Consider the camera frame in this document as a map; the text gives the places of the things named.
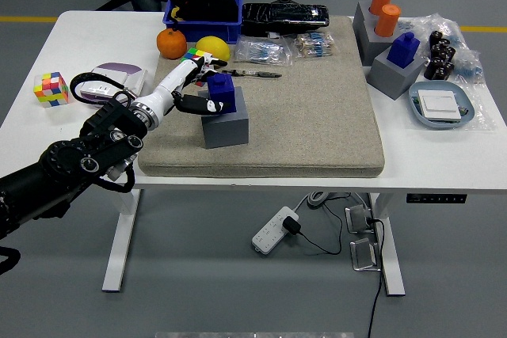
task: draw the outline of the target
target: white table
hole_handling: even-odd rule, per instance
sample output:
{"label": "white table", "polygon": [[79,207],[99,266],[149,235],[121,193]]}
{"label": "white table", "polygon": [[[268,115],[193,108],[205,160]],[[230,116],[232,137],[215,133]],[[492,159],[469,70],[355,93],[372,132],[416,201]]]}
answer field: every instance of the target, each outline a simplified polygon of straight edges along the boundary
{"label": "white table", "polygon": [[[144,93],[154,88],[158,62],[155,37],[165,28],[162,13],[69,11],[62,14],[30,70],[2,127],[0,177],[39,159],[58,140],[78,136],[83,122],[96,109],[80,104],[42,108],[32,92],[36,75],[59,71],[68,82],[102,63],[130,63],[148,70]],[[507,193],[507,127],[487,88],[480,98],[496,127],[490,131],[435,131],[419,124],[406,96],[393,101],[369,86],[383,141],[386,165],[376,178],[169,178],[148,177],[136,169],[136,190],[119,197],[116,229],[104,291],[118,291],[135,220],[140,189],[288,189],[373,193],[374,216],[384,221],[384,275],[389,295],[405,294],[389,210],[409,193]]]}

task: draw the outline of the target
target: rubik's cube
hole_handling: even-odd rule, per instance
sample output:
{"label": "rubik's cube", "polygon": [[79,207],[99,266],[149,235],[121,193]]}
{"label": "rubik's cube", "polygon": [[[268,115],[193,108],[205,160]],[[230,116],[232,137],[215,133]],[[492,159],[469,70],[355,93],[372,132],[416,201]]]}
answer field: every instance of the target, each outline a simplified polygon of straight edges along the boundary
{"label": "rubik's cube", "polygon": [[33,93],[44,107],[69,103],[69,88],[58,71],[37,75]]}
{"label": "rubik's cube", "polygon": [[200,51],[194,47],[191,47],[189,51],[187,51],[183,57],[181,57],[181,61],[185,61],[186,59],[199,59],[200,57],[211,57],[211,53],[207,53],[206,51]]}

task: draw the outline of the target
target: lemon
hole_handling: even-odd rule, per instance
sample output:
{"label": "lemon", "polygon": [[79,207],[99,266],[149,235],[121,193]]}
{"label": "lemon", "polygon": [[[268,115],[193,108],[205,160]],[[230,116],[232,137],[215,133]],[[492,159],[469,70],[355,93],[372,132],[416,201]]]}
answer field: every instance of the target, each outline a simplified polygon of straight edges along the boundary
{"label": "lemon", "polygon": [[197,41],[196,49],[211,53],[213,57],[223,61],[229,61],[231,51],[225,41],[216,36],[206,36]]}

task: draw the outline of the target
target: clear plastic bag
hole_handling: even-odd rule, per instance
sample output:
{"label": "clear plastic bag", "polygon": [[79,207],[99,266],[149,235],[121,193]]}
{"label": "clear plastic bag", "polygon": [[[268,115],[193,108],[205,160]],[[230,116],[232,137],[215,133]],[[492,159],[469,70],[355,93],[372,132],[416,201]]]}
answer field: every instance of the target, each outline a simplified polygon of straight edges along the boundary
{"label": "clear plastic bag", "polygon": [[333,54],[334,39],[328,32],[300,33],[294,46],[298,58],[326,57]]}
{"label": "clear plastic bag", "polygon": [[288,40],[269,39],[241,35],[234,49],[236,63],[260,63],[264,65],[291,66],[294,54]]}
{"label": "clear plastic bag", "polygon": [[429,62],[431,47],[429,36],[433,31],[442,32],[444,38],[450,41],[450,46],[456,50],[452,57],[454,69],[448,77],[448,81],[455,83],[468,96],[475,109],[474,119],[460,127],[464,130],[494,130],[497,127],[495,120],[488,114],[482,102],[482,95],[487,86],[484,80],[482,64],[479,53],[468,48],[461,33],[459,25],[455,21],[445,19],[438,13],[425,17],[411,17],[400,19],[398,26],[402,32],[413,32],[421,41],[417,53]]}

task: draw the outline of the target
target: yellow floor line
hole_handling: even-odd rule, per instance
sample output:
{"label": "yellow floor line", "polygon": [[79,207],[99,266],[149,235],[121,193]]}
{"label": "yellow floor line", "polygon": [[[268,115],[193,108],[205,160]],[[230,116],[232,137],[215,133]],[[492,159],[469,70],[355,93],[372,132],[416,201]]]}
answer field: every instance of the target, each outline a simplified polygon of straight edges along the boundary
{"label": "yellow floor line", "polygon": [[507,33],[507,27],[480,27],[477,25],[462,25],[462,32],[488,32],[488,33]]}
{"label": "yellow floor line", "polygon": [[57,17],[0,16],[1,23],[55,23]]}

